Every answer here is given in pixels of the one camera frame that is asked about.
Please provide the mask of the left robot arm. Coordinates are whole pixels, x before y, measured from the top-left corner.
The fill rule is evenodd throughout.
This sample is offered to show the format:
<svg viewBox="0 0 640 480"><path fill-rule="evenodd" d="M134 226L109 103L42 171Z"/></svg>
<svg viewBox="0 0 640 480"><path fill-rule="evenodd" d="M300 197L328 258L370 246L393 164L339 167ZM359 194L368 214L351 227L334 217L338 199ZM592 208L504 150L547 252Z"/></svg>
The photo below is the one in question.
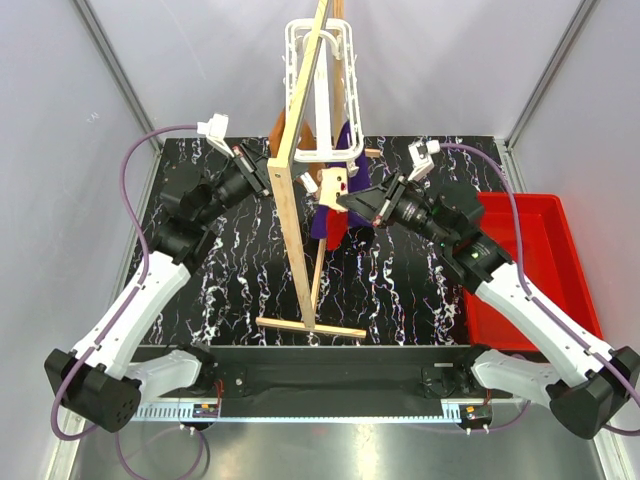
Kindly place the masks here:
<svg viewBox="0 0 640 480"><path fill-rule="evenodd" d="M133 360L161 311L202 266L214 246L215 220L252 196L267 196L267 157L244 143L234 146L218 175L182 163L167 174L159 199L165 218L130 282L97 325L69 351L53 350L44 363L55 394L50 422L60 408L105 431L121 430L139 406L186 389L208 394L216 384L216 360L205 347L179 346L142 363Z"/></svg>

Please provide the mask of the purple sock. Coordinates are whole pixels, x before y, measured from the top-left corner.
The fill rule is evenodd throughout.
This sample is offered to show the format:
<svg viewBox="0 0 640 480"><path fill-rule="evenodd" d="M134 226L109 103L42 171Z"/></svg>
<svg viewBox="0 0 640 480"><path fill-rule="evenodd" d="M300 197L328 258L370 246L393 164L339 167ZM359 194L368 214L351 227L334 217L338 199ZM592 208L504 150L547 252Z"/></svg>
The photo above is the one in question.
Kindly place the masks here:
<svg viewBox="0 0 640 480"><path fill-rule="evenodd" d="M364 152L355 159L357 173L347 178L347 210L338 211L327 205L319 204L311 226L311 237L326 240L329 250L337 249L350 228L370 227L370 207L365 207L357 199L360 192L372 188L368 167L368 158Z"/></svg>

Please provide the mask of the white plastic clip hanger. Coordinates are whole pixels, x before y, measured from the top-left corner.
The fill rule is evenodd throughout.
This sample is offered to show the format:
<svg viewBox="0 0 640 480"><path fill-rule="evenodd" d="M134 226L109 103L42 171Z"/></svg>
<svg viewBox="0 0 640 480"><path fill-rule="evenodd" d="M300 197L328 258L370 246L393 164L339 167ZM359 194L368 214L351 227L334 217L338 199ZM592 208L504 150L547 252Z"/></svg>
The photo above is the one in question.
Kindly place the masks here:
<svg viewBox="0 0 640 480"><path fill-rule="evenodd" d="M337 18L319 32L318 59L309 77L313 87L316 146L298 147L293 160L301 165L326 164L346 169L349 188L371 186L356 77L351 25Z"/></svg>

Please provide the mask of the pink patterned sock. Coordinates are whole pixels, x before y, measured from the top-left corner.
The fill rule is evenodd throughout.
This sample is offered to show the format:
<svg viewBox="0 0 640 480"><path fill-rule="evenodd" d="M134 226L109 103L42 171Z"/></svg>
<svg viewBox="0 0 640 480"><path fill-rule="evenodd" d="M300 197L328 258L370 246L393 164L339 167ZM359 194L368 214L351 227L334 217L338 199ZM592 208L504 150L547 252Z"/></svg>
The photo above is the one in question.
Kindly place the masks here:
<svg viewBox="0 0 640 480"><path fill-rule="evenodd" d="M348 230L348 210L338 204L340 196L348 193L347 170L342 167L331 167L321 171L319 205L327 207L326 215L326 247L336 250Z"/></svg>

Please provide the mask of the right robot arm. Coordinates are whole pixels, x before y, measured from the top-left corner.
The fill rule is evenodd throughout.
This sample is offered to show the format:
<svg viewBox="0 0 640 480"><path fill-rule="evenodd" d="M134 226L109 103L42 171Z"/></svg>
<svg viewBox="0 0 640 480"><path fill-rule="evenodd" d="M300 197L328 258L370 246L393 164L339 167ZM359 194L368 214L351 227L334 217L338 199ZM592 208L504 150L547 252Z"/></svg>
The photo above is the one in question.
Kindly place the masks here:
<svg viewBox="0 0 640 480"><path fill-rule="evenodd" d="M485 208L470 185L435 194L400 173L337 203L375 227L398 224L430 241L446 275L500 313L544 356L542 363L485 345L473 347L454 371L466 396L500 390L548 408L575 436L590 440L637 398L639 355L613 349L583 329L528 279L521 264L485 233Z"/></svg>

